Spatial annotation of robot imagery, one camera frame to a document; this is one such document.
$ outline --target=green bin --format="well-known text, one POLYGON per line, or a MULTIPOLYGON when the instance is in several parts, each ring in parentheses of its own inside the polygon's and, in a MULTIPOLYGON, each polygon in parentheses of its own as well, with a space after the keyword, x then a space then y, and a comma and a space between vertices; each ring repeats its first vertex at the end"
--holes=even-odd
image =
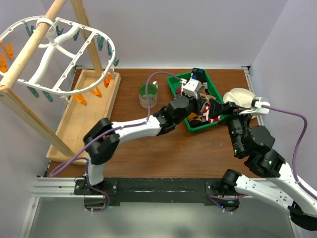
MULTIPOLYGON (((178 74, 177 77, 184 78, 184 79, 190 79, 190 75, 191 75, 191 72, 181 73, 181 74, 178 74)), ((214 84, 213 84, 212 80, 210 79, 209 75, 207 74, 207 72, 206 72, 206 77, 207 77, 209 94, 214 96, 214 97, 216 97, 217 101, 223 103, 222 97, 220 96, 218 90, 214 86, 214 84)), ((174 77, 167 78, 167 81, 168 81, 169 87, 170 87, 174 97, 176 97, 176 90, 177 90, 178 87, 181 86, 181 83, 174 77)), ((185 123, 186 123, 187 128, 188 128, 188 130, 190 132, 196 132, 196 131, 199 131, 199 130, 202 130, 202 129, 206 129, 206 128, 209 128, 209 127, 212 127, 212 126, 218 124, 218 122, 216 121, 216 122, 212 122, 212 123, 209 123, 209 124, 201 125, 201 126, 198 126, 198 127, 191 127, 189 125, 189 122, 188 122, 187 118, 185 119, 185 123)))

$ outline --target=mug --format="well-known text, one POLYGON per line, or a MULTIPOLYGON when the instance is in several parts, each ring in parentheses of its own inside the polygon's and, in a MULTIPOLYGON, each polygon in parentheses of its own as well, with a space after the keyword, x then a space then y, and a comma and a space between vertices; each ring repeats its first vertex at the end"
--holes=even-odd
MULTIPOLYGON (((145 94, 145 83, 139 87, 139 100, 143 108, 148 108, 147 95, 145 94)), ((150 101, 150 108, 153 108, 158 103, 158 82, 148 84, 148 97, 150 101)))

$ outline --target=wooden table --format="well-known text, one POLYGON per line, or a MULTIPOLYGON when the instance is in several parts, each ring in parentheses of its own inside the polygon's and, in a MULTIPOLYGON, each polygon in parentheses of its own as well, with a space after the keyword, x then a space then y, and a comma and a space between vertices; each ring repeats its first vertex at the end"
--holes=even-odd
MULTIPOLYGON (((138 87, 158 69, 118 69, 121 83, 114 103, 111 120, 129 121, 146 117, 138 98, 138 87)), ((179 74, 191 69, 169 69, 179 74)), ((232 88, 248 88, 243 70, 209 69, 221 96, 232 88)), ((152 113, 166 106, 173 99, 166 75, 157 75, 158 104, 152 113)), ((251 126, 257 125, 256 119, 251 126)), ((105 165, 105 177, 126 178, 220 178, 227 169, 234 169, 248 177, 256 177, 243 164, 244 160, 233 157, 227 127, 214 126, 190 133, 184 122, 168 134, 144 137, 119 145, 114 156, 105 165)), ((51 162, 49 172, 59 165, 51 162)), ((84 173, 83 165, 71 165, 59 177, 78 177, 84 173)))

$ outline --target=orange clothespin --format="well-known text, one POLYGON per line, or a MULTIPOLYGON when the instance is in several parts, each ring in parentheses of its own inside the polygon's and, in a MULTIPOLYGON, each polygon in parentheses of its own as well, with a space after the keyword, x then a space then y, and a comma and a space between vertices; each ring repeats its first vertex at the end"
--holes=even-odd
POLYGON ((90 92, 92 93, 92 94, 94 94, 94 95, 96 95, 97 97, 99 97, 99 98, 102 98, 103 97, 103 95, 101 94, 101 92, 100 92, 100 90, 99 90, 99 88, 98 87, 96 87, 96 90, 90 90, 90 92))
POLYGON ((108 88, 109 84, 110 84, 110 80, 111 80, 111 74, 108 75, 107 79, 104 79, 104 86, 106 88, 108 88))
POLYGON ((1 44, 2 44, 2 48, 4 50, 4 52, 6 53, 6 55, 9 57, 10 60, 13 59, 13 46, 11 43, 8 44, 8 48, 6 48, 4 42, 2 40, 0 40, 1 44))
POLYGON ((77 94, 77 95, 74 95, 74 98, 75 98, 78 102, 80 102, 82 105, 87 106, 87 101, 85 100, 85 98, 83 97, 83 95, 77 94))
POLYGON ((6 73, 8 71, 8 68, 7 68, 6 63, 5 63, 4 55, 0 55, 0 71, 2 73, 6 73))

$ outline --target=white wall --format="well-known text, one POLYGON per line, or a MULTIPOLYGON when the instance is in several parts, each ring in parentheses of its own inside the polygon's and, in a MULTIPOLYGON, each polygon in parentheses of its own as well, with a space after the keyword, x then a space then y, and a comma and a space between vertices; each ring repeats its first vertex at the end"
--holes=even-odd
MULTIPOLYGON (((289 0, 251 66, 257 95, 271 105, 304 114, 308 129, 298 151, 298 173, 317 189, 317 1, 289 0)), ((276 150, 290 163, 303 122, 270 112, 265 125, 276 138, 276 150)), ((307 232, 307 237, 317 233, 307 232)))
MULTIPOLYGON (((53 0, 41 2, 49 9, 53 0)), ((286 2, 84 0, 90 25, 114 41, 119 66, 136 68, 251 65, 286 2)), ((59 16, 75 20, 70 1, 59 16)), ((91 65, 88 55, 79 64, 91 65)))
MULTIPOLYGON (((39 0, 1 1, 0 32, 17 20, 45 13, 39 0)), ((14 55, 17 56, 27 39, 25 28, 20 27, 5 38, 5 43, 13 44, 14 55)), ((30 78, 41 57, 41 52, 36 52, 21 78, 30 78)), ((10 66, 11 60, 8 58, 7 63, 10 66)), ((52 85, 56 77, 61 75, 62 63, 63 59, 53 58, 41 83, 52 85)), ((19 84, 13 90, 50 128, 56 130, 65 108, 58 97, 53 97, 54 102, 50 103, 41 92, 37 99, 26 87, 19 84)), ((42 176, 47 167, 45 155, 49 143, 1 103, 0 112, 0 237, 15 238, 22 227, 36 175, 42 176)))

